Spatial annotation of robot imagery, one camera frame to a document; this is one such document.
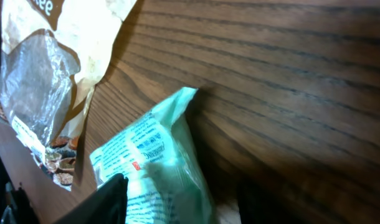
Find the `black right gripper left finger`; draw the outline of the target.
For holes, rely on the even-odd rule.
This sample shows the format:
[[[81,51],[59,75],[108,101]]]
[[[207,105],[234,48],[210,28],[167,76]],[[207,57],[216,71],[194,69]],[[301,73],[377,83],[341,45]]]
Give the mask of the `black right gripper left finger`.
[[[125,224],[128,179],[114,175],[79,206],[56,221],[58,224]]]

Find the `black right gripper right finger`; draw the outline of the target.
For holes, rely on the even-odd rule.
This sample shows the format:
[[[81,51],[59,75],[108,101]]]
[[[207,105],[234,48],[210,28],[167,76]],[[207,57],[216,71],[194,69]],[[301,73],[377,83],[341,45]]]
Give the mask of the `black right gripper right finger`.
[[[241,224],[298,224],[302,219],[256,183],[243,180],[237,186]]]

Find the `small teal packet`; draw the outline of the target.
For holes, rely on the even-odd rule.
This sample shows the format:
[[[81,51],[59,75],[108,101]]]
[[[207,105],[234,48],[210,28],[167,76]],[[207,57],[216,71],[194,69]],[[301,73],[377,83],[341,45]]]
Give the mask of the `small teal packet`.
[[[216,222],[184,115],[196,92],[182,87],[91,153],[98,187],[128,178],[127,223]]]

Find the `clear plastic snack bag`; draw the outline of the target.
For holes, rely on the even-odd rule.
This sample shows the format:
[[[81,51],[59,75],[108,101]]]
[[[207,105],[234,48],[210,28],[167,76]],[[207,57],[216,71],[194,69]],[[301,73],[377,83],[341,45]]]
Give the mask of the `clear plastic snack bag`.
[[[3,0],[0,104],[35,163],[70,190],[95,85],[135,0]]]

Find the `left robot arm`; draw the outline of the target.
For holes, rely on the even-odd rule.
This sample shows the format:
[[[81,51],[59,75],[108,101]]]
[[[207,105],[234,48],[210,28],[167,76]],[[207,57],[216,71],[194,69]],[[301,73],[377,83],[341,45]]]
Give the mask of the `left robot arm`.
[[[0,223],[39,223],[22,187],[14,189],[0,158]]]

